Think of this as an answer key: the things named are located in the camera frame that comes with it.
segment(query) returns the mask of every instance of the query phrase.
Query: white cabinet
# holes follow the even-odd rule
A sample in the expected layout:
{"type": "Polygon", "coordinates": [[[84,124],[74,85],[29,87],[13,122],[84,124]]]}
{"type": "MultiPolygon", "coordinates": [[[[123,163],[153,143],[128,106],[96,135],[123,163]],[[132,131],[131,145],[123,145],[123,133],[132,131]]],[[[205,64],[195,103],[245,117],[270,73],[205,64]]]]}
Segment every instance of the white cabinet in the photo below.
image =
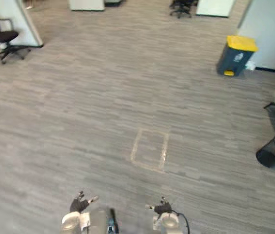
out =
{"type": "Polygon", "coordinates": [[[228,17],[235,0],[199,0],[197,15],[228,17]]]}
{"type": "Polygon", "coordinates": [[[72,11],[103,11],[104,0],[69,0],[72,11]]]}

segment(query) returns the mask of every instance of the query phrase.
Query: white partition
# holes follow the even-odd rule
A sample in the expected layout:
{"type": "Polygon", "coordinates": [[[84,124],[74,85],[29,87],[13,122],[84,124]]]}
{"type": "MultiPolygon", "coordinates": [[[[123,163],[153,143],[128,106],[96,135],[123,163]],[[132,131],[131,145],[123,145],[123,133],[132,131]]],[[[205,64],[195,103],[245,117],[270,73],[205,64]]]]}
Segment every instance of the white partition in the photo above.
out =
{"type": "MultiPolygon", "coordinates": [[[[42,47],[43,42],[21,0],[0,0],[0,19],[8,18],[13,22],[19,36],[11,41],[12,45],[42,47]]],[[[9,30],[8,24],[1,25],[9,30]]]]}
{"type": "Polygon", "coordinates": [[[252,0],[238,35],[255,39],[259,51],[250,60],[256,67],[275,69],[275,0],[252,0]]]}
{"type": "Polygon", "coordinates": [[[235,0],[199,0],[197,15],[228,17],[235,0]]]}

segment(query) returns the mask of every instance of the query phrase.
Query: yellow lid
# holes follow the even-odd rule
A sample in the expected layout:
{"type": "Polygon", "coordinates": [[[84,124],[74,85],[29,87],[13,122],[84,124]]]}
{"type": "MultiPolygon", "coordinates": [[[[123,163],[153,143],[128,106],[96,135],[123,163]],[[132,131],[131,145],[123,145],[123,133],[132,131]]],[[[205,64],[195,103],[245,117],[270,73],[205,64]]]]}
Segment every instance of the yellow lid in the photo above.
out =
{"type": "Polygon", "coordinates": [[[234,76],[234,72],[232,72],[232,71],[225,71],[224,75],[232,77],[232,76],[234,76]]]}
{"type": "Polygon", "coordinates": [[[257,51],[258,47],[255,44],[255,39],[242,36],[227,36],[229,47],[236,50],[257,51]]]}

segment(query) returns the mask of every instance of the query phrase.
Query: black cable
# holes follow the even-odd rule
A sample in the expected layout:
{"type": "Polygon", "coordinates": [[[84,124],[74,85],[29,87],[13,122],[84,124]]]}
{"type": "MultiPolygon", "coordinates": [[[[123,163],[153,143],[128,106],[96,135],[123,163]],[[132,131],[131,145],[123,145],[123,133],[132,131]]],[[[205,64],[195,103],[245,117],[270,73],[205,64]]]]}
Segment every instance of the black cable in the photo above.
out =
{"type": "Polygon", "coordinates": [[[182,214],[182,213],[178,213],[178,212],[176,212],[176,211],[174,211],[174,210],[172,210],[172,212],[176,213],[177,216],[183,216],[183,218],[185,219],[185,222],[186,222],[187,234],[190,234],[190,233],[191,233],[191,231],[190,231],[190,225],[189,225],[188,220],[187,220],[187,218],[185,217],[185,215],[182,214]]]}

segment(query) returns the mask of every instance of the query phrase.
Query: gray carpet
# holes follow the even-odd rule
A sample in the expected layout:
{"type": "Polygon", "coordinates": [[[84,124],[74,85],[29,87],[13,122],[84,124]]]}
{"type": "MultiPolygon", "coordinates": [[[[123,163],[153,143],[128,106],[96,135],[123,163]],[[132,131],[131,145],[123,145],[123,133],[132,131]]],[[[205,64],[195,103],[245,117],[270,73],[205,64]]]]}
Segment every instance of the gray carpet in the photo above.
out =
{"type": "Polygon", "coordinates": [[[255,159],[275,134],[262,108],[275,74],[215,71],[246,1],[229,19],[177,19],[168,5],[30,10],[45,46],[0,64],[0,232],[58,233],[84,189],[125,234],[151,233],[144,204],[161,195],[193,234],[275,234],[275,170],[255,159]]]}

